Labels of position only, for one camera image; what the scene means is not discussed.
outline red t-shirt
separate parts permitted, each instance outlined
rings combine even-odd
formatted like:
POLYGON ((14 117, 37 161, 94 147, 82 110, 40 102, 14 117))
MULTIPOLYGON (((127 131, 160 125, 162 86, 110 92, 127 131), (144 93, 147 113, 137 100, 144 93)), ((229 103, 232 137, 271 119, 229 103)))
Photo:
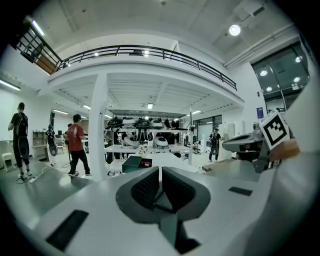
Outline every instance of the red t-shirt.
POLYGON ((80 151, 84 149, 80 139, 80 136, 84 136, 84 129, 82 129, 80 125, 77 125, 75 123, 71 125, 68 128, 66 135, 68 136, 70 151, 80 151))

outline blue sign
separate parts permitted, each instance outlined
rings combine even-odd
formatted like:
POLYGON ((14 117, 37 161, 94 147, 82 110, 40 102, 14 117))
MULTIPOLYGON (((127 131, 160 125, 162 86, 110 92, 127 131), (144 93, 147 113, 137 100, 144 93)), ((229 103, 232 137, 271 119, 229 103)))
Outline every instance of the blue sign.
POLYGON ((256 114, 258 116, 258 119, 259 118, 264 118, 264 110, 262 107, 257 107, 256 108, 256 114))

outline white column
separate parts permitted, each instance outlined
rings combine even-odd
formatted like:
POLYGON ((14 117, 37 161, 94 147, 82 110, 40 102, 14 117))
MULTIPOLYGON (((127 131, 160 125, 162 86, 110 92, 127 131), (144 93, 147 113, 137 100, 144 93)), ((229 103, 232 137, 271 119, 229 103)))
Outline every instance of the white column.
POLYGON ((107 178, 103 133, 107 93, 108 74, 101 73, 95 82, 89 115, 90 170, 96 182, 107 178))
POLYGON ((189 152, 189 165, 192 166, 192 152, 194 151, 194 132, 191 131, 191 128, 194 126, 194 119, 192 118, 192 108, 190 108, 190 152, 189 152))

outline black box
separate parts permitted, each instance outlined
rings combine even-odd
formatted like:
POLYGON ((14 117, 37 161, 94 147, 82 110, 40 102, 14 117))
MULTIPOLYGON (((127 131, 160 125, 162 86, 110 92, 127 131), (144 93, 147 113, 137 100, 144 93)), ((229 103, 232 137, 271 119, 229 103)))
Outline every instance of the black box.
POLYGON ((122 172, 124 174, 131 173, 143 168, 152 167, 152 159, 142 158, 141 156, 130 156, 123 164, 122 164, 122 172), (150 163, 148 166, 143 165, 142 163, 150 163))

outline man in red shirt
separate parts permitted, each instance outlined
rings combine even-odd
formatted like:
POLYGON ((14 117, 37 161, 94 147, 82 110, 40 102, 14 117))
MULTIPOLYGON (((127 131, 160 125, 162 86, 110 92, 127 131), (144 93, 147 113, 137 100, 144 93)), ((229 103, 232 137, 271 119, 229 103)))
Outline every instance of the man in red shirt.
POLYGON ((81 116, 79 114, 75 114, 73 116, 73 125, 68 128, 66 132, 69 150, 71 153, 71 170, 68 173, 70 177, 75 177, 79 175, 79 172, 76 171, 76 167, 78 164, 78 160, 80 159, 83 162, 85 175, 91 176, 90 168, 88 166, 88 160, 86 156, 86 152, 84 151, 83 144, 81 140, 85 139, 84 130, 80 126, 81 116))

